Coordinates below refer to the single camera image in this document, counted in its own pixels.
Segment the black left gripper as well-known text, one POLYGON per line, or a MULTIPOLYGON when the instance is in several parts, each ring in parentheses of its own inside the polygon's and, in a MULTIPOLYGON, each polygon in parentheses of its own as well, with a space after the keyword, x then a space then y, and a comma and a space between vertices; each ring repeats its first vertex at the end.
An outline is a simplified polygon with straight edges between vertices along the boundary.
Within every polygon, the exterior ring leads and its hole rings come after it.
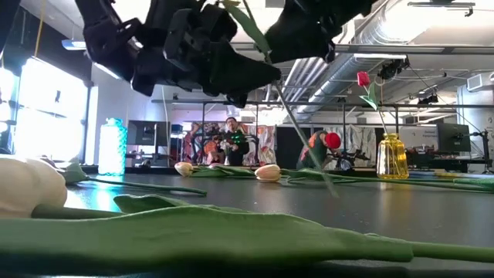
POLYGON ((163 84, 224 94, 242 109, 248 92, 278 80, 278 68, 237 53, 227 41, 210 45, 215 12, 205 0, 151 0, 146 20, 133 19, 133 90, 149 96, 163 84))

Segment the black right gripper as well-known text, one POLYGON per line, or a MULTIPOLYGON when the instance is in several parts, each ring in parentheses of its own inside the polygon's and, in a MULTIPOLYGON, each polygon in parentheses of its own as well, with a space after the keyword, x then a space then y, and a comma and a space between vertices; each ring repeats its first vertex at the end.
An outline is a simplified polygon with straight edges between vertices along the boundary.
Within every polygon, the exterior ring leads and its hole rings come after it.
POLYGON ((265 38, 270 59, 282 63, 319 57, 334 59, 334 36, 357 15, 369 15, 377 0, 285 0, 277 21, 265 38))

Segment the blue textured glass vase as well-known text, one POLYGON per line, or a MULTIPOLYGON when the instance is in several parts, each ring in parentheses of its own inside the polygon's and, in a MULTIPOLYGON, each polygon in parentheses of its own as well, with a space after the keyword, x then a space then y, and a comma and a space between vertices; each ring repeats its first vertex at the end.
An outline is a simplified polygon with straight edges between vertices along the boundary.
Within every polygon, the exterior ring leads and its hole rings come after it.
POLYGON ((127 128, 119 118, 107 118, 100 128, 98 173, 122 176, 127 153, 127 128))

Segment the yellow glass vase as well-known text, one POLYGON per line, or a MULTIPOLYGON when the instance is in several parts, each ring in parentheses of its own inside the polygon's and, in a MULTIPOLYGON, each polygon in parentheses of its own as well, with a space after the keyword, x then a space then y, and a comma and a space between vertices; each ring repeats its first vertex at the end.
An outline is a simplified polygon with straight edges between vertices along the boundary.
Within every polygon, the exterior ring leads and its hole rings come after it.
POLYGON ((409 176, 404 143, 397 134, 384 134, 378 145, 377 176, 382 179, 407 179, 409 176))

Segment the colourful patterned curtain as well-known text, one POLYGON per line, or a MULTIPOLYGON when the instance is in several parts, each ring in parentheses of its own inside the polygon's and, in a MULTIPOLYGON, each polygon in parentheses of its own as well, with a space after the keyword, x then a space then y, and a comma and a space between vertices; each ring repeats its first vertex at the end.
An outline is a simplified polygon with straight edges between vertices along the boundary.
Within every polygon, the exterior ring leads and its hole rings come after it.
MULTIPOLYGON (((263 166, 276 163, 275 127, 254 125, 251 123, 238 125, 238 130, 245 135, 249 151, 243 157, 245 166, 263 166)), ((199 121, 190 123, 188 131, 184 132, 181 143, 180 161, 192 164, 207 164, 208 154, 212 151, 222 151, 223 136, 228 127, 225 122, 199 121)))

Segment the black partition panel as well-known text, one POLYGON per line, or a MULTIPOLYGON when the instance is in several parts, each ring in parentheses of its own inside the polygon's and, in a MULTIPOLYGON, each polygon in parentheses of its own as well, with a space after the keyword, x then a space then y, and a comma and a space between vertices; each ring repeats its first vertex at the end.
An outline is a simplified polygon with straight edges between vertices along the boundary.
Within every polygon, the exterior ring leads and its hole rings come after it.
MULTIPOLYGON (((322 127, 302 127, 302 132, 307 140, 317 131, 324 131, 322 127)), ((296 169, 296 164, 300 152, 304 145, 294 127, 277 127, 276 128, 276 163, 281 168, 296 169)))

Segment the black computer monitor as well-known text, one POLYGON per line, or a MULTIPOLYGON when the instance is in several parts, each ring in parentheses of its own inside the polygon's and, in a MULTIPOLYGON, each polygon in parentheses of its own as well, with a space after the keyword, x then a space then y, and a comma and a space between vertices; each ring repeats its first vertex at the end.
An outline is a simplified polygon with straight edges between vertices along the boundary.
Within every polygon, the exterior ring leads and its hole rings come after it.
POLYGON ((127 144, 167 146, 169 123, 164 121, 130 120, 127 128, 127 144))
POLYGON ((445 153, 470 152, 468 125, 437 124, 438 150, 445 153))

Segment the white patterned curtain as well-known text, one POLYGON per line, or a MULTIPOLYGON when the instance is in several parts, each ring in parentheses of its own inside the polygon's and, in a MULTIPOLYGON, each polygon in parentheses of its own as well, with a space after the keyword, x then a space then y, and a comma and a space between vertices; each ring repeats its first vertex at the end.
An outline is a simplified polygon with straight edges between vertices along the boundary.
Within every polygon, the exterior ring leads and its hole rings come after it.
POLYGON ((374 168, 376 165, 376 133, 374 127, 358 127, 352 124, 343 128, 340 126, 328 126, 323 128, 328 133, 337 133, 341 138, 340 150, 346 145, 348 153, 360 150, 367 160, 356 158, 354 164, 357 168, 374 168))

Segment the black horizontal rack bar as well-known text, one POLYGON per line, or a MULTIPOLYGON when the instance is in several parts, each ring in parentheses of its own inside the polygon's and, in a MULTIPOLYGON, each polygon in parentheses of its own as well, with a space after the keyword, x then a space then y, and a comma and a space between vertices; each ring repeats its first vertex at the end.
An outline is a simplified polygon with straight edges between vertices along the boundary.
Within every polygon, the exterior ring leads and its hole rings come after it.
MULTIPOLYGON (((165 104, 221 104, 233 105, 226 100, 151 100, 151 103, 165 104)), ((247 101, 245 105, 282 105, 282 102, 263 102, 247 101)), ((288 102, 289 107, 371 107, 367 102, 364 103, 315 103, 315 102, 288 102)), ((487 104, 402 104, 402 103, 384 103, 376 104, 378 107, 393 108, 466 108, 466 109, 494 109, 494 105, 487 104)))

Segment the white LED light bar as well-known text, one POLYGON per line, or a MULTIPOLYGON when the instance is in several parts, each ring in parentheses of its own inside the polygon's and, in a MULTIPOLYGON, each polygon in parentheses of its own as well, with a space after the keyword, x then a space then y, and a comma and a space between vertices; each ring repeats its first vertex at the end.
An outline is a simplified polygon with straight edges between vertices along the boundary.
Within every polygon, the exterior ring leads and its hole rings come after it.
POLYGON ((84 41, 75 41, 71 39, 64 39, 61 41, 62 47, 69 51, 84 51, 86 50, 86 43, 84 41))

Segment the black desk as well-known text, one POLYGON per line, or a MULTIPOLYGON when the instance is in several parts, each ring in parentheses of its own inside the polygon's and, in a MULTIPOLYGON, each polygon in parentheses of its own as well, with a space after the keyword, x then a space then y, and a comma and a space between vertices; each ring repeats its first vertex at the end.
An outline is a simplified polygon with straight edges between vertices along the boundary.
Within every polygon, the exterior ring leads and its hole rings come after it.
POLYGON ((410 169, 442 169, 446 171, 458 171, 466 173, 470 165, 492 166, 491 158, 459 158, 443 157, 437 151, 426 149, 418 151, 415 148, 405 150, 408 167, 410 169))

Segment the large bright window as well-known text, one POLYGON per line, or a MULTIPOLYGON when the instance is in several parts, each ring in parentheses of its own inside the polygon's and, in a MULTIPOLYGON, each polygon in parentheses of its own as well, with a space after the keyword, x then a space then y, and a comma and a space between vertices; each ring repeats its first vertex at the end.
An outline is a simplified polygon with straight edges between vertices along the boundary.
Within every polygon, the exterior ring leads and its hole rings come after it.
POLYGON ((83 158, 88 88, 40 59, 0 66, 0 150, 54 161, 83 158))

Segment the silver spiral ventilation duct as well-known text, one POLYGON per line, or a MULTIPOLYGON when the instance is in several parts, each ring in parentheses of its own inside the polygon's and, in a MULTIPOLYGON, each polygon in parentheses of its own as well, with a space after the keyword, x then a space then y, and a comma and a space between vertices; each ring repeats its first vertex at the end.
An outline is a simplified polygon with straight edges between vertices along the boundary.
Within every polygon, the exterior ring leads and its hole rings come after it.
MULTIPOLYGON (((392 45, 405 44, 411 39, 408 35, 400 35, 398 27, 404 22, 406 0, 387 0, 370 19, 356 32, 352 39, 358 45, 392 45)), ((309 120, 322 105, 335 99, 338 93, 347 89, 360 71, 368 71, 378 63, 376 58, 357 58, 353 53, 340 54, 323 75, 317 90, 309 98, 307 105, 293 109, 298 121, 309 120)))

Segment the grey overhead frame bar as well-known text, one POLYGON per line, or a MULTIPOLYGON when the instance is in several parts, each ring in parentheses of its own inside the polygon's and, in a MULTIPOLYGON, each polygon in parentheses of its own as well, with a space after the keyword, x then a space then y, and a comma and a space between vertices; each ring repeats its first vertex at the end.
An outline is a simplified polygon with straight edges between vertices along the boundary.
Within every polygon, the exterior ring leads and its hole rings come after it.
POLYGON ((416 54, 416 55, 494 55, 494 46, 358 45, 336 44, 335 53, 416 54))

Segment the black ceiling rail fixture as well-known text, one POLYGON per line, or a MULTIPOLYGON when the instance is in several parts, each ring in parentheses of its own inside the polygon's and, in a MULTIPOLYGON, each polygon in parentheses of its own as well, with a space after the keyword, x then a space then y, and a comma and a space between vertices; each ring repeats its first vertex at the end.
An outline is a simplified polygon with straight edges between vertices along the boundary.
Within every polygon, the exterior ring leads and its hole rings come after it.
POLYGON ((415 8, 456 8, 466 9, 465 17, 469 17, 474 12, 476 3, 474 2, 456 2, 456 0, 428 0, 427 2, 409 2, 408 6, 415 8))

